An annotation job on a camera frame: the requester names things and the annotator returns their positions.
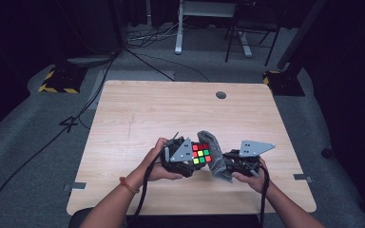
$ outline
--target office chair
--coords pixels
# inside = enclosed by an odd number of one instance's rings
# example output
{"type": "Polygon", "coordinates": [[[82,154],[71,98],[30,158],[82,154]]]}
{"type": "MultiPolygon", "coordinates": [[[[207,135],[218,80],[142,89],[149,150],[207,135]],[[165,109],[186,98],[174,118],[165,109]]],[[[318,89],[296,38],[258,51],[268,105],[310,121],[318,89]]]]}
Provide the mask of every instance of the office chair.
{"type": "Polygon", "coordinates": [[[270,48],[268,57],[266,58],[265,66],[268,65],[269,58],[271,57],[272,50],[274,49],[275,42],[277,41],[282,13],[278,13],[271,8],[273,2],[266,0],[254,0],[239,2],[235,7],[233,15],[232,25],[227,30],[224,39],[230,32],[229,46],[226,53],[227,63],[229,58],[230,48],[232,45],[233,35],[235,31],[261,33],[264,34],[258,45],[248,44],[249,47],[270,48]],[[261,46],[262,42],[268,36],[270,32],[275,33],[274,41],[271,46],[261,46]]]}

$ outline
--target wooden table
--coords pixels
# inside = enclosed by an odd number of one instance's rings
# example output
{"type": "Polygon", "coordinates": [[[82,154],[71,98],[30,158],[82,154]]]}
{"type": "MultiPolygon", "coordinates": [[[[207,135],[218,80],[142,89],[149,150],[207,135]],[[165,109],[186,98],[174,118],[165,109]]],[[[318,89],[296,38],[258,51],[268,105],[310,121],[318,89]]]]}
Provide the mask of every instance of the wooden table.
{"type": "MultiPolygon", "coordinates": [[[[271,180],[308,212],[316,204],[269,88],[259,84],[107,81],[87,139],[67,212],[95,206],[144,158],[159,137],[190,137],[206,130],[222,152],[242,140],[274,143],[262,154],[271,180]],[[225,99],[216,97],[222,91],[225,99]]],[[[140,194],[131,202],[134,214],[140,194]]],[[[207,166],[182,180],[150,182],[141,215],[256,214],[260,194],[247,184],[217,180],[207,166]]],[[[267,203],[265,212],[274,212],[267,203]]]]}

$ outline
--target left hand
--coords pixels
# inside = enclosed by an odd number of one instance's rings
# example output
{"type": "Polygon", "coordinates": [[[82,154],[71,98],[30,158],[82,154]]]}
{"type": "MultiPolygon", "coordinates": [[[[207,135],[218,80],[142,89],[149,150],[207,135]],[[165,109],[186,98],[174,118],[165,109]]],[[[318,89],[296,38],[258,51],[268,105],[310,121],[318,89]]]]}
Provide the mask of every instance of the left hand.
{"type": "MultiPolygon", "coordinates": [[[[146,171],[146,168],[152,163],[152,161],[156,158],[156,156],[159,154],[159,152],[163,149],[166,142],[167,142],[167,139],[159,138],[158,141],[156,142],[155,147],[150,149],[149,153],[147,153],[147,155],[144,157],[144,160],[138,166],[138,169],[142,169],[143,171],[146,171]]],[[[181,175],[181,174],[168,172],[167,170],[165,170],[162,167],[162,165],[159,162],[160,162],[160,158],[158,158],[156,160],[153,170],[150,173],[149,181],[157,181],[160,179],[176,180],[176,179],[183,178],[183,175],[181,175]]]]}

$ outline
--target bracelet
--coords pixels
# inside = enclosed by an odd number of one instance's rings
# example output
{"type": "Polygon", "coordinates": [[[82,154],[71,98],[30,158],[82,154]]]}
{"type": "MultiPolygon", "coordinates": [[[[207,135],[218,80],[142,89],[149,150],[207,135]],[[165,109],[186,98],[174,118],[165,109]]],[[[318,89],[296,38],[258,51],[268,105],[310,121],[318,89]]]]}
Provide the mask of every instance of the bracelet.
{"type": "Polygon", "coordinates": [[[132,193],[135,193],[135,194],[138,194],[140,191],[139,189],[138,190],[134,190],[131,188],[131,186],[129,186],[129,184],[127,184],[125,182],[125,177],[120,177],[120,182],[121,182],[121,185],[126,187],[129,191],[131,191],[132,193]]]}

